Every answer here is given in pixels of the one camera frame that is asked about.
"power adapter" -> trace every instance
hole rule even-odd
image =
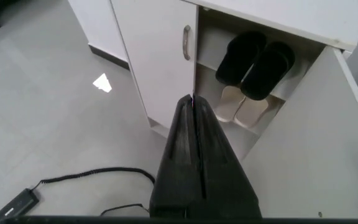
[[[6,218],[18,217],[26,214],[39,202],[31,189],[24,189],[5,207],[0,210],[0,222]]]

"metal handle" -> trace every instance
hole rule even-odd
[[[189,25],[186,25],[185,28],[183,29],[183,56],[185,56],[186,60],[190,60],[190,56],[187,52],[187,42],[188,42],[189,30],[190,30]]]

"gray floor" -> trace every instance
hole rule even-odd
[[[108,166],[155,175],[166,139],[149,129],[130,73],[90,52],[67,1],[25,2],[13,11],[0,18],[0,208],[47,177]],[[109,93],[93,85],[103,73]],[[42,185],[31,214],[148,207],[151,190],[148,179],[128,173]]]

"shoe cabinet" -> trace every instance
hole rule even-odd
[[[358,218],[358,87],[346,64],[358,1],[112,0],[150,127],[167,136],[177,101],[219,106],[215,79],[246,31],[281,41],[295,63],[251,127],[221,123],[264,217]]]

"open cabinet door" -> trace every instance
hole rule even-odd
[[[197,6],[174,0],[111,2],[147,116],[169,128],[178,100],[194,89]]]
[[[326,47],[242,166],[263,217],[358,218],[358,87]]]

